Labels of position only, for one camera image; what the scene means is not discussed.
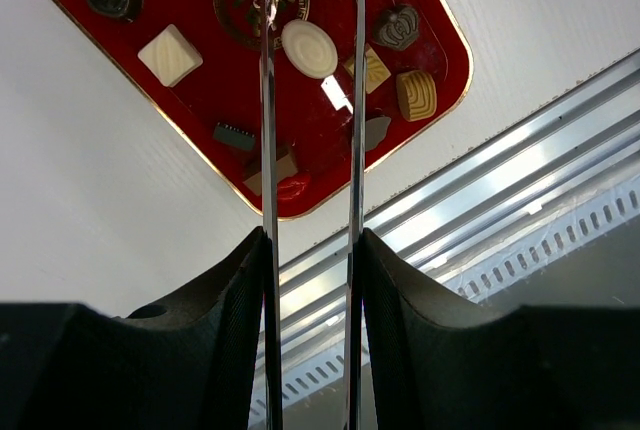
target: microchip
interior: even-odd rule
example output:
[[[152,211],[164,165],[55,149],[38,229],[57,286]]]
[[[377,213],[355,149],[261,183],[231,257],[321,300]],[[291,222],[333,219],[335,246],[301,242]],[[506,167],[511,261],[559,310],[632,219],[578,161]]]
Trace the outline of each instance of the microchip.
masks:
[[[250,152],[256,144],[256,137],[226,123],[219,123],[213,131],[213,138],[230,147]]]

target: beige square candy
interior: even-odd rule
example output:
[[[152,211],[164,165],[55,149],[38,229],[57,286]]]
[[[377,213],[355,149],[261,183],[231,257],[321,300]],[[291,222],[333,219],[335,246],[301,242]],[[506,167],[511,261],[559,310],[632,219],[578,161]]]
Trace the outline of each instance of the beige square candy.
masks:
[[[180,80],[202,65],[202,57],[175,25],[140,50],[138,58],[165,87],[175,87]]]
[[[365,56],[367,58],[367,81],[365,82],[365,90],[371,94],[391,76],[391,72],[382,60],[380,60],[375,50],[369,45],[367,45]],[[347,63],[344,64],[344,68],[346,68],[352,77],[354,67],[355,57],[351,57]]]

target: metal tweezers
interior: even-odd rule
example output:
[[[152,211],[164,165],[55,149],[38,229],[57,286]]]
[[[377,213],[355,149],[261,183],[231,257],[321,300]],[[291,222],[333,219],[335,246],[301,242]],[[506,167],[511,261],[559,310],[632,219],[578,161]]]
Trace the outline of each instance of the metal tweezers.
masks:
[[[365,0],[356,0],[357,26],[354,71],[351,202],[344,383],[347,389],[345,429],[356,430],[360,416],[362,342],[362,284],[356,265],[358,242],[364,227],[365,153]],[[271,272],[265,280],[265,367],[267,428],[280,430],[282,416],[282,355],[280,352],[280,286],[278,261],[278,203],[276,181],[276,124],[273,27],[278,0],[261,0],[262,210],[263,227],[271,250]]]

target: white chocolate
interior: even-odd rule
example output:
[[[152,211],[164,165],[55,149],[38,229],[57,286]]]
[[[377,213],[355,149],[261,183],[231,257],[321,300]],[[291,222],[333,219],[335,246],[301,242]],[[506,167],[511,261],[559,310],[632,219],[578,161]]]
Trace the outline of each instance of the white chocolate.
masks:
[[[317,25],[293,20],[282,29],[282,48],[289,61],[309,78],[327,78],[338,67],[338,51],[331,37]]]
[[[165,87],[175,87],[180,80],[202,65],[202,57],[175,25],[169,25],[151,40],[138,58]]]

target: shell-shaped chocolate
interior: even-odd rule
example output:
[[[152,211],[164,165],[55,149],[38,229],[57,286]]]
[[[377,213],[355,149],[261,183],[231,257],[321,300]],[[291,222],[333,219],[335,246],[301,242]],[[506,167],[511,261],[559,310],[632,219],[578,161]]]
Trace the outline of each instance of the shell-shaped chocolate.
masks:
[[[373,40],[378,45],[402,52],[420,36],[420,16],[410,5],[386,11],[376,23]]]

